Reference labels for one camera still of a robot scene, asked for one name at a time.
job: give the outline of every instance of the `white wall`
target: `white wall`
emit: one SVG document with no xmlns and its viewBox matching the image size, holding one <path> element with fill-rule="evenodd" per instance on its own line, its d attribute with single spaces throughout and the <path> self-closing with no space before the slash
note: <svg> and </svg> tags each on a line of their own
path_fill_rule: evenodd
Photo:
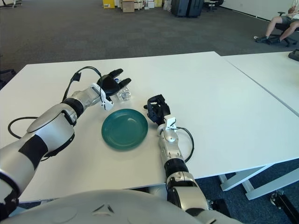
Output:
<svg viewBox="0 0 299 224">
<path fill-rule="evenodd" d="M 292 0 L 224 0 L 222 6 L 271 20 L 279 11 L 287 13 L 292 2 Z"/>
</svg>

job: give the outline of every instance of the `shorts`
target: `shorts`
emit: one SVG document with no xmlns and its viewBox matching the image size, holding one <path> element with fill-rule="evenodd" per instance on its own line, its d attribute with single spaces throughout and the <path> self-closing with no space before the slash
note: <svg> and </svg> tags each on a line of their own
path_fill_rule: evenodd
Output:
<svg viewBox="0 0 299 224">
<path fill-rule="evenodd" d="M 292 19 L 288 16 L 281 16 L 281 19 L 282 19 L 282 24 L 285 24 L 285 25 L 290 25 L 292 22 L 296 22 L 296 21 L 299 21 L 299 19 Z"/>
</svg>

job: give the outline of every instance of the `white tabletop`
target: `white tabletop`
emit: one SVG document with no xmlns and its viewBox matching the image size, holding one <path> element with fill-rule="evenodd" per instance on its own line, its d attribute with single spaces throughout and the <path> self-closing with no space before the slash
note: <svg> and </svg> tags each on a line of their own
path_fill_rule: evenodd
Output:
<svg viewBox="0 0 299 224">
<path fill-rule="evenodd" d="M 195 151 L 187 166 L 195 178 L 299 158 L 298 117 L 215 52 L 27 65 L 0 91 L 0 146 L 16 140 L 7 131 L 11 120 L 38 116 L 59 103 L 73 73 L 87 65 L 102 74 L 123 68 L 120 78 L 132 79 L 132 98 L 109 112 L 88 108 L 75 126 L 75 140 L 40 164 L 21 202 L 163 183 L 157 126 L 149 119 L 146 139 L 128 152 L 109 148 L 100 134 L 104 119 L 121 108 L 146 116 L 142 106 L 157 94 L 163 94 L 177 125 L 193 134 Z M 97 79 L 84 71 L 70 94 Z M 20 121 L 12 129 L 21 135 L 27 126 Z M 186 156 L 191 143 L 183 132 L 179 141 Z"/>
<path fill-rule="evenodd" d="M 299 116 L 299 62 L 290 52 L 225 56 Z"/>
</svg>

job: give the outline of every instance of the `teal plastic plate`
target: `teal plastic plate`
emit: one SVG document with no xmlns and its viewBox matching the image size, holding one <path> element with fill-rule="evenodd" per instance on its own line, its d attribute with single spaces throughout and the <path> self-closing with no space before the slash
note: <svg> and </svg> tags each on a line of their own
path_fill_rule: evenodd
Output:
<svg viewBox="0 0 299 224">
<path fill-rule="evenodd" d="M 144 140 L 148 129 L 148 122 L 141 113 L 132 109 L 122 109 L 105 119 L 102 137 L 113 148 L 129 150 Z"/>
</svg>

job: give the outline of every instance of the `gray carpet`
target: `gray carpet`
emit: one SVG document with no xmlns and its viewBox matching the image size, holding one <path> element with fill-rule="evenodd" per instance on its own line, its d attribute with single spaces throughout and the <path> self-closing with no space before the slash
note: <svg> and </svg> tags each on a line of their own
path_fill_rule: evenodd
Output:
<svg viewBox="0 0 299 224">
<path fill-rule="evenodd" d="M 101 0 L 24 0 L 1 8 L 1 70 L 26 64 L 158 56 L 216 51 L 221 56 L 293 50 L 284 43 L 257 44 L 266 21 L 224 8 L 197 19 L 176 18 L 161 8 L 124 14 L 103 9 Z M 5 80 L 10 75 L 2 76 Z M 251 179 L 258 187 L 297 168 L 299 160 L 277 164 Z M 222 192 L 217 177 L 198 180 L 209 199 L 224 198 L 232 217 L 250 224 L 288 224 L 269 195 L 248 201 L 242 186 Z M 285 193 L 299 209 L 299 184 Z"/>
</svg>

